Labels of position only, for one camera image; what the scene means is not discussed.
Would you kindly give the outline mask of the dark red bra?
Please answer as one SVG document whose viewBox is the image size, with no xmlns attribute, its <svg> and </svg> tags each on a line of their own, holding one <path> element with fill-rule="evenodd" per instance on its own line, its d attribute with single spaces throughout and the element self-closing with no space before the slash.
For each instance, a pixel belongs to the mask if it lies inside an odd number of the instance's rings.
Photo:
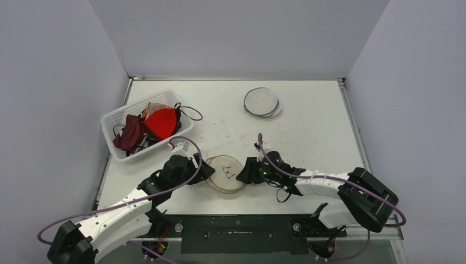
<svg viewBox="0 0 466 264">
<path fill-rule="evenodd" d="M 134 154 L 144 139 L 144 131 L 138 116 L 127 115 L 121 134 L 115 135 L 113 144 L 116 148 Z"/>
</svg>

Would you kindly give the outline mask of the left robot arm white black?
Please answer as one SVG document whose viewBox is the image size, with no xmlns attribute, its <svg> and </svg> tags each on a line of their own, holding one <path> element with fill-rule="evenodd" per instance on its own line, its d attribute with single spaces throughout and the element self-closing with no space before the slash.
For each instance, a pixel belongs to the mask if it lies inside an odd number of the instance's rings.
<svg viewBox="0 0 466 264">
<path fill-rule="evenodd" d="M 157 206 L 171 198 L 174 187 L 207 180 L 215 169 L 199 154 L 173 155 L 162 169 L 144 179 L 112 207 L 98 210 L 79 223 L 63 223 L 50 245 L 51 263 L 97 263 L 120 245 L 148 234 L 157 237 L 169 229 L 169 220 Z"/>
</svg>

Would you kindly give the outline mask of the aluminium front frame rail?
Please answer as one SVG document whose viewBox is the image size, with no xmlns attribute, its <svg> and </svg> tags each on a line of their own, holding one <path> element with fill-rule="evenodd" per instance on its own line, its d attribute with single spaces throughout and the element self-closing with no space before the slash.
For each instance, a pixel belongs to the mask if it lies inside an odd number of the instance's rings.
<svg viewBox="0 0 466 264">
<path fill-rule="evenodd" d="M 188 222 L 194 220 L 200 220 L 201 224 L 206 224 L 215 230 L 226 228 L 241 233 L 239 230 L 240 218 L 256 219 L 259 221 L 258 224 L 263 226 L 266 223 L 271 223 L 272 215 L 190 216 L 182 214 L 148 216 L 141 214 L 139 216 L 124 216 L 122 214 L 111 215 L 110 212 L 107 212 L 83 220 L 75 226 L 84 238 L 92 238 L 91 242 L 97 245 L 105 241 L 121 240 L 126 242 L 144 235 L 160 237 L 165 228 L 168 229 L 169 235 L 180 237 L 181 232 L 187 232 Z"/>
</svg>

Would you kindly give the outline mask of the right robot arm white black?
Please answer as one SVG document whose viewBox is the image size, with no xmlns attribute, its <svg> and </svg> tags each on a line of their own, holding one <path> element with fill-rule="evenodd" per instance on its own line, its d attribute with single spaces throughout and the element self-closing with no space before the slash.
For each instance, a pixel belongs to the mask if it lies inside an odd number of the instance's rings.
<svg viewBox="0 0 466 264">
<path fill-rule="evenodd" d="M 285 163 L 277 151 L 264 158 L 249 157 L 236 180 L 244 184 L 267 183 L 289 195 L 316 195 L 337 199 L 325 206 L 310 227 L 318 236 L 332 228 L 359 224 L 379 233 L 388 226 L 388 219 L 399 202 L 397 195 L 365 168 L 349 173 L 324 174 Z"/>
</svg>

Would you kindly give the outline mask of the red bra black trim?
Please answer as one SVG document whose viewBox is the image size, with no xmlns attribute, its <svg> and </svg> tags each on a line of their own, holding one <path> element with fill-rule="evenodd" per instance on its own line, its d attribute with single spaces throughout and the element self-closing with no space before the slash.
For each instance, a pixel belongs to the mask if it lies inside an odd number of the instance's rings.
<svg viewBox="0 0 466 264">
<path fill-rule="evenodd" d="M 199 118 L 190 117 L 182 110 L 183 108 L 195 111 L 199 114 Z M 203 115 L 200 111 L 190 106 L 184 106 L 181 102 L 178 102 L 174 107 L 162 108 L 152 113 L 142 122 L 143 131 L 151 140 L 165 140 L 175 135 L 181 129 L 182 114 L 192 121 L 200 121 L 203 119 Z"/>
</svg>

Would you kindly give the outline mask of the white perforated plastic basket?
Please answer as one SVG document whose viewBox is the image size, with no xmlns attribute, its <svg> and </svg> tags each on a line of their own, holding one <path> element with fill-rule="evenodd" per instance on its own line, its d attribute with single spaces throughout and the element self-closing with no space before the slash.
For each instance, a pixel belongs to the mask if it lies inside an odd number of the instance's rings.
<svg viewBox="0 0 466 264">
<path fill-rule="evenodd" d="M 181 103 L 182 99 L 173 89 L 164 89 L 156 93 L 152 93 L 146 97 L 142 97 L 136 101 L 128 103 L 116 110 L 107 113 L 101 118 L 101 126 L 107 146 L 113 158 L 121 163 L 134 163 L 142 160 L 156 152 L 162 150 L 163 147 L 168 145 L 168 139 L 162 140 L 150 147 L 146 147 L 134 154 L 127 155 L 125 151 L 118 149 L 113 140 L 116 138 L 117 133 L 126 125 L 126 117 L 128 115 L 138 115 L 146 107 L 149 102 L 161 103 L 167 106 L 174 106 L 176 103 Z"/>
</svg>

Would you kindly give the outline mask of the white mesh bag beige trim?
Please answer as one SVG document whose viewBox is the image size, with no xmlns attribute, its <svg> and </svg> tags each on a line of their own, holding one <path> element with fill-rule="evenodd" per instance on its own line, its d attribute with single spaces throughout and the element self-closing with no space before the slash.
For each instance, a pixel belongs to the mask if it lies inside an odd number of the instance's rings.
<svg viewBox="0 0 466 264">
<path fill-rule="evenodd" d="M 236 179 L 244 169 L 244 165 L 236 158 L 229 155 L 218 155 L 208 158 L 206 163 L 215 170 L 206 180 L 212 189 L 220 193 L 235 194 L 244 187 L 245 183 Z"/>
</svg>

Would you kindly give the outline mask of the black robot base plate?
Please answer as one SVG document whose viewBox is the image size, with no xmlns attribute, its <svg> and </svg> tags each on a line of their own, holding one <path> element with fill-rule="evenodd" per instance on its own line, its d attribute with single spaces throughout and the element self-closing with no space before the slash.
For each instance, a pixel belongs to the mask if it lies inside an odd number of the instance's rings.
<svg viewBox="0 0 466 264">
<path fill-rule="evenodd" d="M 153 246 L 181 243 L 183 254 L 307 254 L 308 244 L 330 245 L 345 230 L 327 228 L 309 214 L 187 215 L 173 214 L 154 224 L 143 241 Z"/>
</svg>

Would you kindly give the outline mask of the beige lace bra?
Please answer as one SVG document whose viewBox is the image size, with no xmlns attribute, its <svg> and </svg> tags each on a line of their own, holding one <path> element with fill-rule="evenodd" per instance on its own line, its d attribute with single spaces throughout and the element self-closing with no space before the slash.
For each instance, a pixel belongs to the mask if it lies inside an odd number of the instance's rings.
<svg viewBox="0 0 466 264">
<path fill-rule="evenodd" d="M 160 109 L 165 109 L 165 108 L 172 108 L 171 106 L 168 106 L 163 103 L 158 103 L 158 102 L 148 102 L 146 110 L 147 112 L 156 112 Z"/>
</svg>

